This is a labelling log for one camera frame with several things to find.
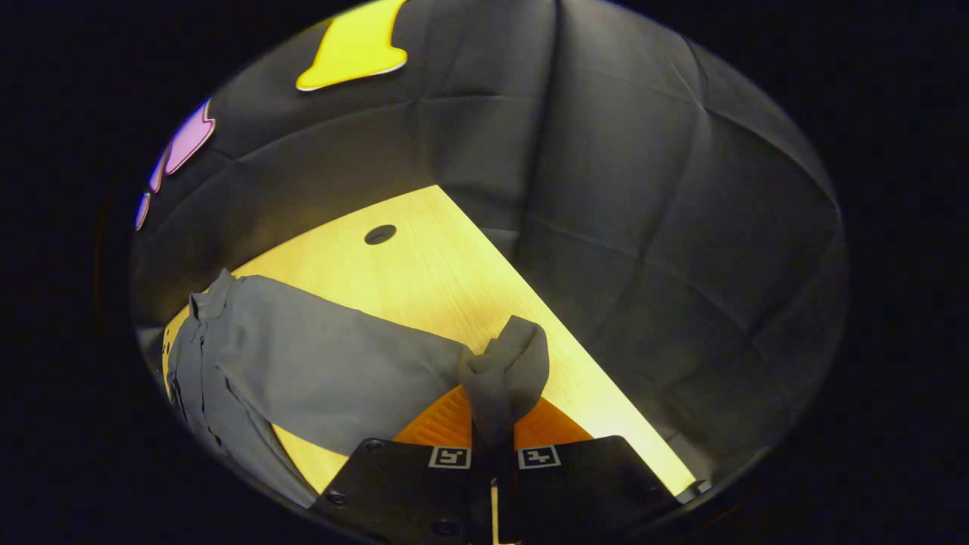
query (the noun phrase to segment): gray shirt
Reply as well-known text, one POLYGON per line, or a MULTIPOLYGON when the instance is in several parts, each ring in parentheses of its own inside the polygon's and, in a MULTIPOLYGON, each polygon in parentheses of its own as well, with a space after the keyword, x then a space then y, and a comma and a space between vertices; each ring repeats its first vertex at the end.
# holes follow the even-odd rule
POLYGON ((480 356, 460 342, 337 305, 263 276, 222 270, 191 294, 166 379, 209 450, 308 507, 316 493, 270 422, 349 456, 394 437, 462 383, 486 442, 510 433, 548 376, 545 332, 512 316, 480 356))

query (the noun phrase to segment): pink sticker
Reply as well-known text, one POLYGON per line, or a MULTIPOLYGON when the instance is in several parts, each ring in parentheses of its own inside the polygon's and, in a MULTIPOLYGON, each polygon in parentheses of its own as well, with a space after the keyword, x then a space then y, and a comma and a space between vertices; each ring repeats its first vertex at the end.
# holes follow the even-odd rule
POLYGON ((151 203, 151 193, 145 192, 141 196, 141 204, 138 205, 138 215, 135 216, 135 231, 141 229, 144 219, 148 217, 148 205, 151 203))
POLYGON ((208 117, 208 103, 205 101, 201 108, 195 111, 185 124, 178 129, 178 133, 172 140, 172 151, 169 153, 169 160, 165 163, 165 174, 170 176, 178 170, 197 149, 205 144, 208 137, 215 131, 215 119, 208 117))
POLYGON ((148 187, 152 193, 158 193, 158 190, 162 188, 162 163, 164 162, 165 154, 162 153, 161 158, 158 159, 158 164, 155 165, 155 171, 151 173, 151 177, 148 179, 148 187))

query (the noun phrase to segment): wooden table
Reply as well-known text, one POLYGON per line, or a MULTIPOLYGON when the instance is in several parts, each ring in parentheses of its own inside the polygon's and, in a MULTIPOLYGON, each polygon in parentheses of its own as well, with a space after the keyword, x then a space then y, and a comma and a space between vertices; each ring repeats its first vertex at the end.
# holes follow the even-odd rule
MULTIPOLYGON (((233 271, 260 274, 367 314, 463 342, 476 354, 511 315, 547 334, 549 374, 542 393, 595 437, 622 435, 670 492, 696 480, 538 295, 440 187, 425 187, 360 209, 233 271), (364 242, 391 224, 389 240, 364 242)), ((174 339, 183 308, 165 329, 174 339)), ((168 355, 163 355, 168 374, 168 355)), ((274 426, 306 480, 321 493, 347 457, 274 426)))

